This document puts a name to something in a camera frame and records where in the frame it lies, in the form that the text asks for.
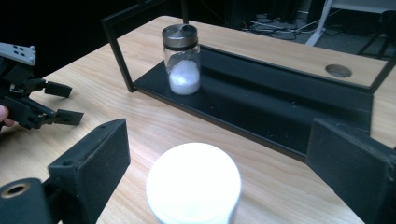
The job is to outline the white desk frame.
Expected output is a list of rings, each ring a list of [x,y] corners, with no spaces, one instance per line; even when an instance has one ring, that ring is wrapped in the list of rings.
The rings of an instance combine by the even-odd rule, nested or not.
[[[324,24],[332,8],[377,13],[396,10],[396,0],[326,0],[315,32],[305,42],[307,46],[315,46],[324,33]]]

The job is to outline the silver-lid glass jar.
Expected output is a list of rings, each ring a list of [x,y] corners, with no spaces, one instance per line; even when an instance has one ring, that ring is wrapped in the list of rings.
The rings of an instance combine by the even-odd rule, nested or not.
[[[162,31],[164,65],[173,93],[190,95],[201,84],[200,45],[197,29],[189,24],[174,24]]]

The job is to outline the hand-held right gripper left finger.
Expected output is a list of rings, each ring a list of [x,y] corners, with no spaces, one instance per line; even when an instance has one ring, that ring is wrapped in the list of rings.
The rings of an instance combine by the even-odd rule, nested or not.
[[[125,119],[92,130],[49,165],[46,194],[53,221],[95,224],[130,162]]]

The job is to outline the round table grommet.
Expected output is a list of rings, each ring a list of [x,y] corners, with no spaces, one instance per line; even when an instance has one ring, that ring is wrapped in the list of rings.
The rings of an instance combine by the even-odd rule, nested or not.
[[[325,67],[325,70],[328,74],[334,77],[346,78],[352,76],[352,71],[341,64],[328,64]]]

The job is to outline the black two-tier metal rack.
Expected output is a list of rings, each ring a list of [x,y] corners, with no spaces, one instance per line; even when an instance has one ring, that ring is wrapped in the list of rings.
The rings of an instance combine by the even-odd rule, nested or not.
[[[138,80],[131,78],[114,29],[163,2],[138,0],[102,20],[129,91],[141,91],[300,161],[316,137],[329,134],[339,146],[341,132],[356,138],[369,135],[374,94],[396,66],[396,54],[363,87],[203,46],[201,87],[179,96],[169,87],[164,63]]]

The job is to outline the black chair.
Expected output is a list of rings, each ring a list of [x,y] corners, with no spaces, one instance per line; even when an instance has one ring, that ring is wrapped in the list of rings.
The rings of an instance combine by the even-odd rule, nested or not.
[[[375,55],[377,59],[383,59],[385,57],[385,52],[390,44],[396,45],[396,10],[384,11],[378,20],[378,24],[379,28],[377,32],[372,35],[369,41],[357,52],[358,55],[366,55],[365,51],[374,44],[380,36],[383,36],[385,40],[378,53]]]

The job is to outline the white round-lid jar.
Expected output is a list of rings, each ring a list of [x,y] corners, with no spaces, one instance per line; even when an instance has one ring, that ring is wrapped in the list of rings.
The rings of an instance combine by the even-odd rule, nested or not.
[[[161,224],[231,224],[241,189],[231,157],[204,143],[167,150],[146,182],[149,207]]]

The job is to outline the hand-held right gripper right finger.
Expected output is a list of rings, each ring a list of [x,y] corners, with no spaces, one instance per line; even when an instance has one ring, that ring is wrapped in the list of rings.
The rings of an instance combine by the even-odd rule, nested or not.
[[[316,119],[306,163],[365,224],[396,224],[396,149]]]

